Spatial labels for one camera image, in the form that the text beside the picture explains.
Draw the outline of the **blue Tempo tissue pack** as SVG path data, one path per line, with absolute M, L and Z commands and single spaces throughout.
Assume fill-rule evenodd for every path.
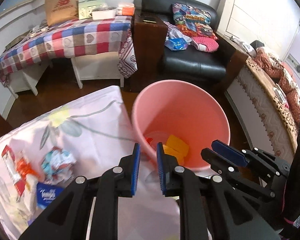
M 64 189 L 59 186 L 38 182 L 36 189 L 37 206 L 41 209 L 46 209 L 63 190 Z

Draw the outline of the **yellow foam net sleeve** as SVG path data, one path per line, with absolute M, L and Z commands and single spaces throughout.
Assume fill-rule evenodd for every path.
M 189 148 L 188 144 L 175 135 L 170 135 L 166 144 L 163 144 L 165 154 L 176 157 L 178 164 L 181 166 L 184 165 L 184 160 L 189 152 Z

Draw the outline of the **blue white wrapper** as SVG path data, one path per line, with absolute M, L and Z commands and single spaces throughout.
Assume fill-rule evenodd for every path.
M 44 174 L 44 183 L 57 185 L 71 180 L 76 159 L 72 153 L 53 147 L 43 158 L 40 167 Z

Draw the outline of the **red white medicine box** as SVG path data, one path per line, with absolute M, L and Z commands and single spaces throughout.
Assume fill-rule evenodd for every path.
M 26 180 L 22 178 L 22 176 L 17 171 L 17 167 L 15 164 L 15 156 L 10 148 L 10 146 L 6 145 L 2 151 L 1 158 L 7 168 L 8 174 L 12 180 L 15 190 L 17 191 L 16 202 L 20 202 L 21 197 L 24 195 L 24 191 L 27 187 Z

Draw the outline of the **orange white snack wrapper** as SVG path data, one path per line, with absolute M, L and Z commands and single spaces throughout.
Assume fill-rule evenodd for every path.
M 16 171 L 21 175 L 25 182 L 25 188 L 30 191 L 34 182 L 42 181 L 38 172 L 36 172 L 24 151 L 19 151 L 15 158 Z

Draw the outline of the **pink plastic trash bucket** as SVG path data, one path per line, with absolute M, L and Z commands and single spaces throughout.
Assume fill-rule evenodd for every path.
M 153 163 L 156 145 L 170 135 L 190 148 L 184 165 L 194 172 L 205 172 L 210 165 L 201 157 L 214 140 L 230 143 L 230 126 L 219 103 L 205 90 L 185 81 L 163 80 L 144 88 L 132 108 L 136 139 Z

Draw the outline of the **floral white table cloth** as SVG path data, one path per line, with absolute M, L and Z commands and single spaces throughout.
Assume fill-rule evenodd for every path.
M 23 152 L 37 172 L 57 146 L 76 159 L 74 176 L 101 176 L 132 153 L 135 136 L 119 87 L 110 86 L 45 113 L 0 137 L 0 222 L 9 239 L 26 230 L 29 212 L 18 200 L 1 154 Z M 157 169 L 142 155 L 134 197 L 119 199 L 119 239 L 178 239 L 179 206 L 162 195 Z

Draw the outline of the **blue plastic bag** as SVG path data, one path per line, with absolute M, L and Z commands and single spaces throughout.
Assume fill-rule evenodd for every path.
M 170 38 L 165 41 L 165 46 L 171 51 L 181 51 L 187 49 L 187 42 L 184 38 Z

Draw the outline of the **white wooden headboard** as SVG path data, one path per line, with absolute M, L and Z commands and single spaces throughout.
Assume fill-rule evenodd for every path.
M 250 44 L 259 40 L 268 50 L 284 59 L 300 22 L 300 9 L 291 0 L 220 0 L 217 31 Z

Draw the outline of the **dark wooden side cabinet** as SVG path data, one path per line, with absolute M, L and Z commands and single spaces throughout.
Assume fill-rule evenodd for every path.
M 167 26 L 157 15 L 135 12 L 132 36 L 138 70 L 129 78 L 131 92 L 140 92 L 157 80 L 166 34 Z

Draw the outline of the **white bench table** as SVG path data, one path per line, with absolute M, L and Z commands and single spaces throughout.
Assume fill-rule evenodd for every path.
M 7 88 L 15 98 L 19 92 L 27 90 L 38 95 L 39 81 L 48 76 L 51 80 L 74 81 L 79 88 L 83 88 L 82 82 L 87 80 L 119 80 L 120 87 L 124 87 L 124 77 L 119 72 L 118 64 L 117 52 L 46 60 L 9 74 Z

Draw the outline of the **orange box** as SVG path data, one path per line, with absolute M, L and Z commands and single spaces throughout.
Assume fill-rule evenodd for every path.
M 135 14 L 134 3 L 119 3 L 117 6 L 116 14 L 119 16 L 133 16 Z

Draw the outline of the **checkered heart tablecloth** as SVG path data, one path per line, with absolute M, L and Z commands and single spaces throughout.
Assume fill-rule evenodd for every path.
M 131 32 L 132 17 L 105 20 L 69 20 L 26 37 L 0 55 L 0 81 L 8 83 L 11 73 L 56 58 L 117 52 L 120 74 L 128 78 L 137 70 Z

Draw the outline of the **pale green cardboard box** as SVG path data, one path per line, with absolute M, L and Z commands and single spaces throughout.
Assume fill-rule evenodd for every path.
M 92 11 L 100 7 L 105 0 L 78 0 L 78 19 L 83 20 L 92 17 Z

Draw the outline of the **brown New Balance paper bag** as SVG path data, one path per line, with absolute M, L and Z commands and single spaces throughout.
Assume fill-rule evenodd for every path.
M 78 0 L 45 0 L 48 26 L 78 18 Z

